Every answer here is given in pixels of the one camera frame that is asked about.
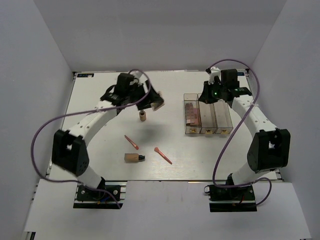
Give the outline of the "round foundation bottle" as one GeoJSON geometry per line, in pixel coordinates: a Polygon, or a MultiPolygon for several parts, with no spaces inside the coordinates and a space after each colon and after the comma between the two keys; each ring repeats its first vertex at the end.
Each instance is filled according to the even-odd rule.
{"type": "Polygon", "coordinates": [[[144,122],[147,119],[146,112],[144,110],[139,111],[139,119],[141,122],[144,122]]]}

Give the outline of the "round pink makeup brush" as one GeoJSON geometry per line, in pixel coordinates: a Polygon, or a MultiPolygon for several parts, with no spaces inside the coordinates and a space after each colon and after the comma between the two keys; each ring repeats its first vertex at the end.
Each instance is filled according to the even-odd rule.
{"type": "Polygon", "coordinates": [[[160,151],[160,149],[158,148],[158,147],[155,147],[154,148],[154,151],[156,152],[156,153],[158,153],[166,162],[168,162],[170,165],[172,165],[173,163],[171,162],[171,160],[166,156],[166,155],[164,155],[161,151],[160,151]]]}

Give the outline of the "square foundation bottle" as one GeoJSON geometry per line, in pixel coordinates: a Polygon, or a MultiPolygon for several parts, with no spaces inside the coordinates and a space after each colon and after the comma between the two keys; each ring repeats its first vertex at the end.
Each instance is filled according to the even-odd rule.
{"type": "Polygon", "coordinates": [[[145,161],[146,157],[144,155],[140,155],[138,153],[125,153],[124,161],[126,163],[138,163],[145,161]]]}

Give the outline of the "colourful square eyeshadow palette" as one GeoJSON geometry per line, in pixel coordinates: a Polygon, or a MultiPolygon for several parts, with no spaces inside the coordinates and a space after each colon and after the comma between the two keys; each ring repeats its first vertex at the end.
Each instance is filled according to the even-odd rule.
{"type": "Polygon", "coordinates": [[[152,110],[155,112],[158,109],[160,109],[164,104],[165,104],[164,102],[153,102],[150,105],[151,105],[152,110]]]}

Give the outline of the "mauve eyeshadow palette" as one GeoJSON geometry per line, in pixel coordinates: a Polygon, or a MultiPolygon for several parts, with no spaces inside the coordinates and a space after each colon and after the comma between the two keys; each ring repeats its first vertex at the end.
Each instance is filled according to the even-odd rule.
{"type": "Polygon", "coordinates": [[[187,126],[198,126],[200,124],[199,107],[195,100],[184,103],[184,116],[187,126]]]}

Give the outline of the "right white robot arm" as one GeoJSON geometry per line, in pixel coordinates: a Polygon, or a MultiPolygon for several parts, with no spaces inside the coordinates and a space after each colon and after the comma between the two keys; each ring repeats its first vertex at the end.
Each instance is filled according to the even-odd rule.
{"type": "Polygon", "coordinates": [[[236,69],[207,69],[209,79],[203,83],[199,101],[213,104],[224,101],[241,118],[252,136],[246,163],[231,173],[226,182],[226,195],[236,200],[244,193],[244,186],[254,183],[268,172],[288,165],[291,134],[267,119],[256,105],[247,87],[241,87],[236,69]]]}

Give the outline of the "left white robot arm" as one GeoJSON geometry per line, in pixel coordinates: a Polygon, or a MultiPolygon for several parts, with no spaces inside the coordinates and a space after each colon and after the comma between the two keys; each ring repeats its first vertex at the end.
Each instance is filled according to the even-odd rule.
{"type": "Polygon", "coordinates": [[[116,84],[105,91],[92,112],[69,129],[58,130],[54,134],[52,163],[72,174],[96,200],[105,196],[106,181],[90,167],[87,151],[90,141],[124,108],[136,106],[139,111],[156,111],[165,103],[149,79],[144,83],[140,81],[142,75],[138,70],[120,73],[116,84]]]}

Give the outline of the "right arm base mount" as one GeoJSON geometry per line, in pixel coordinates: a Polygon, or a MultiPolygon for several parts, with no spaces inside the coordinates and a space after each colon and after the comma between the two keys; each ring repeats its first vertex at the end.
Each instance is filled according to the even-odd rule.
{"type": "Polygon", "coordinates": [[[257,204],[252,186],[220,188],[206,185],[204,193],[209,196],[211,213],[256,212],[257,204]]]}

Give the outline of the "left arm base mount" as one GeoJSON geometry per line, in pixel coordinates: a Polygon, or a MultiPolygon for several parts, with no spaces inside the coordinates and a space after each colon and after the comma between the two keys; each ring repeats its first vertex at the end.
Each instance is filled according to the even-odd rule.
{"type": "Polygon", "coordinates": [[[78,184],[73,208],[119,210],[125,201],[126,186],[127,182],[125,181],[106,181],[104,189],[109,192],[106,193],[93,191],[82,184],[78,184]]]}

